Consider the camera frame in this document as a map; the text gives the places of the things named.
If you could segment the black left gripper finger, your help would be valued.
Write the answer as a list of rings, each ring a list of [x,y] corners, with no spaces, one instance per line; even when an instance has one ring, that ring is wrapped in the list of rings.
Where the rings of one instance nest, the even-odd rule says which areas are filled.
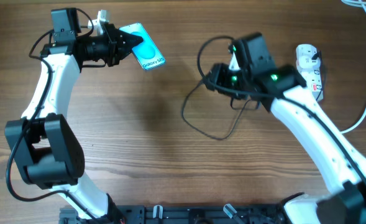
[[[132,53],[132,47],[119,47],[119,61],[125,59]]]
[[[121,39],[121,47],[127,50],[132,50],[144,41],[143,37],[140,35],[130,34],[121,29],[119,29],[119,37]]]

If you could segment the white power strip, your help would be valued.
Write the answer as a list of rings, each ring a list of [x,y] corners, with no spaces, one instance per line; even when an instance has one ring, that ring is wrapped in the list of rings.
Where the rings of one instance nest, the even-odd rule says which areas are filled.
[[[306,80],[308,88],[312,91],[312,94],[316,101],[323,99],[323,80],[321,78],[322,59],[321,52],[311,44],[299,44],[296,48],[296,60],[299,56],[309,55],[312,59],[320,59],[321,66],[317,70],[299,72],[301,76]]]

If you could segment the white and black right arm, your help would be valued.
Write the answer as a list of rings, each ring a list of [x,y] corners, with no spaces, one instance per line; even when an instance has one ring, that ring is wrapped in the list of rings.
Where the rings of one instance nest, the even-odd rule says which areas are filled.
[[[292,65],[278,67],[262,34],[231,39],[229,64],[203,74],[206,87],[237,100],[252,98],[282,122],[313,160],[325,196],[288,199],[290,223],[366,223],[366,157],[341,134]]]

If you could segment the teal screen Galaxy smartphone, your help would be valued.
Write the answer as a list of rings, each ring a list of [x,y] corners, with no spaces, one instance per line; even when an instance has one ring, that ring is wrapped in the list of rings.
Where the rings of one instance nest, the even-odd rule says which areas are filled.
[[[166,63],[165,58],[159,51],[144,26],[141,23],[130,24],[119,28],[129,34],[141,36],[143,42],[132,49],[138,63],[144,70],[151,70]]]

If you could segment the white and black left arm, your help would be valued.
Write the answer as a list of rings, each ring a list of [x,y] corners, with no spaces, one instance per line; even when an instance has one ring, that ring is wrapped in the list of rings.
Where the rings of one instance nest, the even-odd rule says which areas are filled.
[[[51,11],[53,27],[37,56],[41,74],[32,101],[22,116],[8,121],[4,130],[11,153],[6,186],[17,197],[11,182],[16,166],[22,180],[44,190],[44,197],[60,195],[77,213],[81,223],[125,223],[125,215],[107,193],[85,173],[83,149],[66,120],[73,86],[82,69],[118,65],[143,42],[124,32],[100,12],[82,33],[75,7]]]

